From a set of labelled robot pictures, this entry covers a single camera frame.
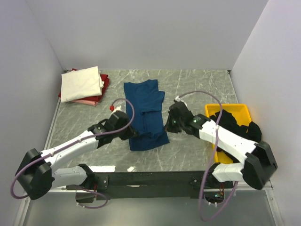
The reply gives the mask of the blue t shirt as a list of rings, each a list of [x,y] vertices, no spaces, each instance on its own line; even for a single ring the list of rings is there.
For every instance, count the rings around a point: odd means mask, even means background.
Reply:
[[[141,83],[124,83],[124,93],[133,106],[126,104],[129,117],[134,114],[131,125],[138,136],[129,139],[131,151],[147,151],[169,143],[162,118],[165,92],[158,88],[158,80]]]

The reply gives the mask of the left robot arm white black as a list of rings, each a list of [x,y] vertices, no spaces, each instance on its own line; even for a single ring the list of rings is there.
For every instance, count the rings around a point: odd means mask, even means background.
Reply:
[[[36,200],[51,188],[76,185],[89,189],[94,183],[94,174],[87,165],[62,168],[68,161],[96,150],[115,138],[127,140],[137,133],[132,127],[134,117],[117,110],[108,119],[90,126],[77,137],[56,147],[38,152],[29,150],[23,157],[15,174],[14,182],[19,182],[25,197]]]

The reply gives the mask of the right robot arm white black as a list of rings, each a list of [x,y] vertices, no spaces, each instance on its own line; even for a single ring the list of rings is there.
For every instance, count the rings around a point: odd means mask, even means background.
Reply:
[[[193,115],[181,101],[171,105],[168,113],[166,131],[184,131],[214,144],[237,159],[237,163],[218,162],[210,166],[206,177],[210,187],[217,188],[227,181],[244,181],[253,189],[261,190],[277,170],[277,163],[268,143],[256,143],[242,138],[202,114]]]

